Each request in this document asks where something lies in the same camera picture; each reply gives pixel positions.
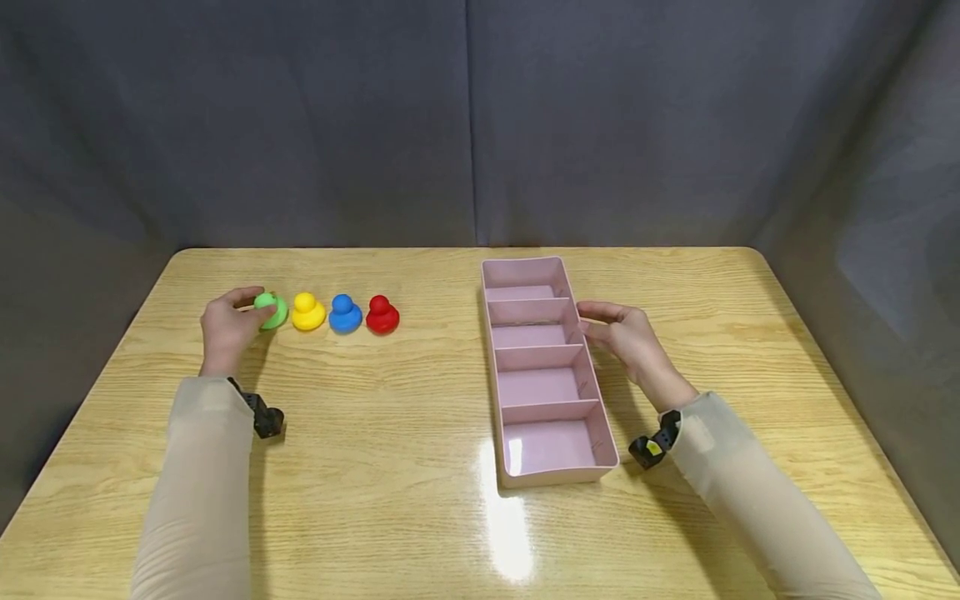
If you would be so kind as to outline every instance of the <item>black wrist device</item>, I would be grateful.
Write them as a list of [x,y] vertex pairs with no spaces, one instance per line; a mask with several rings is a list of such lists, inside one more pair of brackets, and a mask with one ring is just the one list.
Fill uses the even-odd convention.
[[680,411],[664,413],[660,418],[660,431],[653,437],[640,436],[630,443],[630,455],[644,469],[653,468],[663,460],[680,435]]
[[280,435],[283,431],[283,411],[268,407],[260,394],[241,390],[240,384],[233,377],[227,377],[227,381],[236,388],[237,393],[243,397],[247,406],[253,411],[253,431],[256,432],[256,435],[261,440]]

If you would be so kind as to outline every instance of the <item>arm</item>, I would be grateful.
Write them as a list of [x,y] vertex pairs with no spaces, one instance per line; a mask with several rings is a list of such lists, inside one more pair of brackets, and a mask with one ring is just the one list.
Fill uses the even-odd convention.
[[268,306],[241,311],[261,287],[228,292],[201,317],[204,365],[177,390],[163,459],[143,524],[132,600],[251,597],[248,498],[253,411],[227,377]]
[[847,546],[720,396],[681,409],[670,454],[778,598],[879,598]]
[[779,598],[879,598],[829,523],[780,471],[750,428],[713,393],[700,395],[674,368],[643,311],[580,302],[581,328],[624,364],[658,413],[679,410],[670,454]]

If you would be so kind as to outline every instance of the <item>beige sleeve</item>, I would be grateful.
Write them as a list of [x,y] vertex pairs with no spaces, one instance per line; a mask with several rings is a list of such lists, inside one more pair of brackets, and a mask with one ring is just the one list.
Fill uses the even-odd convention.
[[133,600],[251,597],[252,435],[253,411],[228,381],[183,380],[143,525]]
[[829,523],[720,396],[703,394],[681,413],[670,454],[778,598],[880,597]]

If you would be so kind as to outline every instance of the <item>red rubber duck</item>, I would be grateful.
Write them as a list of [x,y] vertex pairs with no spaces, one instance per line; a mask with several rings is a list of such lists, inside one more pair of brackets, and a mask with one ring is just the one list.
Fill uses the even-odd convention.
[[373,333],[386,335],[400,324],[400,313],[386,296],[374,296],[370,299],[370,312],[367,313],[367,327]]

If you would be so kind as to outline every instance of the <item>yellow rubber duck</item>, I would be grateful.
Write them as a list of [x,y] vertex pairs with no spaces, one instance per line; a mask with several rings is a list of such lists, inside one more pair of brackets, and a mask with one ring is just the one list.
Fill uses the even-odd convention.
[[294,309],[290,320],[300,331],[313,331],[326,319],[326,309],[313,294],[300,292],[294,297]]

